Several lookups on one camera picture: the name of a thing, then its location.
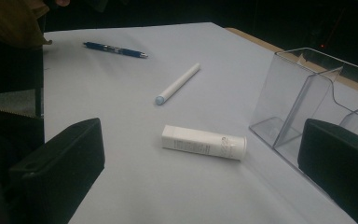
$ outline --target table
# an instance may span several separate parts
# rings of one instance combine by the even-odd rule
[[[248,130],[273,52],[212,23],[45,34],[46,141],[100,118],[105,169],[71,223],[354,223]],[[138,59],[82,48],[136,49]],[[164,105],[156,96],[201,69]],[[242,162],[161,148],[166,124],[246,136]]]

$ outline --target blue end cap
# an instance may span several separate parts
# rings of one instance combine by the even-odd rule
[[[156,105],[162,105],[162,104],[164,104],[164,97],[162,97],[162,96],[158,96],[158,97],[156,97]]]

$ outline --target brown fabric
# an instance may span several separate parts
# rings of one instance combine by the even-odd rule
[[[0,41],[21,49],[51,44],[37,23],[47,12],[47,6],[31,10],[24,0],[0,0]]]

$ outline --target dark background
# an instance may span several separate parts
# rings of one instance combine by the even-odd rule
[[[110,0],[103,13],[72,0],[48,13],[46,32],[204,21],[281,49],[310,47],[358,65],[358,0]]]

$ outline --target acrylic organizer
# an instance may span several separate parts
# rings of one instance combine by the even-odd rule
[[[307,119],[358,134],[358,66],[314,49],[275,53],[250,129],[298,167]]]

